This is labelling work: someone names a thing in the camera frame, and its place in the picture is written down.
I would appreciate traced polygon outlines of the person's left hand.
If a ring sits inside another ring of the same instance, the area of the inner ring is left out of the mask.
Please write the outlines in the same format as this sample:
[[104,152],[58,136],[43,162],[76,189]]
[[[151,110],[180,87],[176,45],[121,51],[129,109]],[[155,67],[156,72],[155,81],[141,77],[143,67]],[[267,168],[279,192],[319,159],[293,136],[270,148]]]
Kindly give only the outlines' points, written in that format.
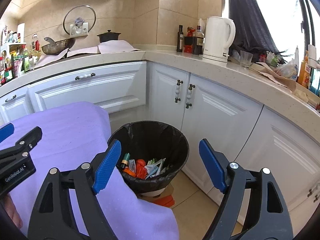
[[8,216],[13,221],[13,223],[19,229],[21,229],[22,226],[23,226],[23,221],[21,220],[21,217],[20,217],[19,213],[16,210],[16,206],[15,206],[14,202],[12,201],[12,198],[11,198],[11,196],[9,194],[7,194],[3,198],[3,206],[4,206],[4,209],[7,212]]

